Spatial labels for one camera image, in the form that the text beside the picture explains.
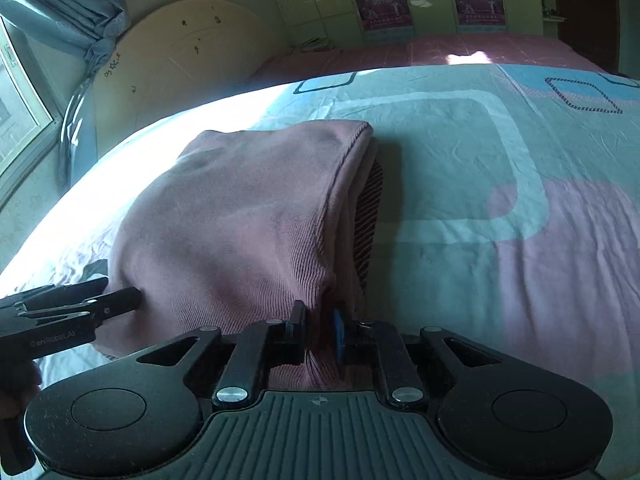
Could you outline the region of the left hand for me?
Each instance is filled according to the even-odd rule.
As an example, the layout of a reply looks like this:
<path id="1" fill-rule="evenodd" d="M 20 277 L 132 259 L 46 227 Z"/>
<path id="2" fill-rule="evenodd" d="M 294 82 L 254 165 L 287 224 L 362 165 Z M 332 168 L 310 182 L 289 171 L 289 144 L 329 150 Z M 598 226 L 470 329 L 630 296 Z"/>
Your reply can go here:
<path id="1" fill-rule="evenodd" d="M 13 418 L 40 391 L 42 377 L 35 362 L 1 365 L 1 418 Z"/>

